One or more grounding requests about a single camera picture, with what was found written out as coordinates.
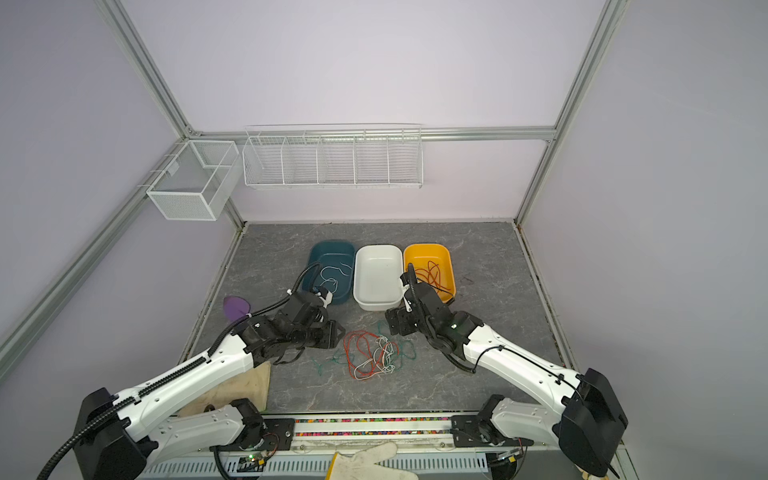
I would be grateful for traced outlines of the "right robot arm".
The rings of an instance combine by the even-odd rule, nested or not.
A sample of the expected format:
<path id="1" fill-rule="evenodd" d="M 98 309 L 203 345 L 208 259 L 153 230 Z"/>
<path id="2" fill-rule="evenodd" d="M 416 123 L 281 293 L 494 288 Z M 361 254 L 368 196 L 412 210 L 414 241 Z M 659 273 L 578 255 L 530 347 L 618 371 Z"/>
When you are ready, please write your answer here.
<path id="1" fill-rule="evenodd" d="M 385 313 L 392 334 L 420 332 L 460 370 L 484 368 L 506 380 L 553 414 L 546 434 L 573 464 L 597 477 L 612 471 L 628 418 L 602 373 L 558 366 L 505 339 L 478 317 L 451 311 L 413 268 L 400 282 L 403 303 Z"/>

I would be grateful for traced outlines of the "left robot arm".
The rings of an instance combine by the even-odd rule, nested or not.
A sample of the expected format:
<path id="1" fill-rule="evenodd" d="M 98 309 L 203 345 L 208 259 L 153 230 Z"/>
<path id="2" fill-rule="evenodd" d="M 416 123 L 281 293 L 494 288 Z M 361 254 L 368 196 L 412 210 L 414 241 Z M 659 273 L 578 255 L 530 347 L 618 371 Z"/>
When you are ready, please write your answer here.
<path id="1" fill-rule="evenodd" d="M 327 312 L 331 292 L 300 288 L 320 269 L 317 262 L 309 264 L 284 298 L 243 314 L 208 349 L 179 366 L 116 394 L 106 389 L 92 392 L 82 402 L 74 433 L 46 462 L 39 478 L 49 478 L 74 451 L 87 479 L 134 479 L 159 448 L 150 431 L 192 400 L 266 362 L 288 364 L 289 351 L 301 356 L 308 348 L 335 348 L 344 330 Z"/>

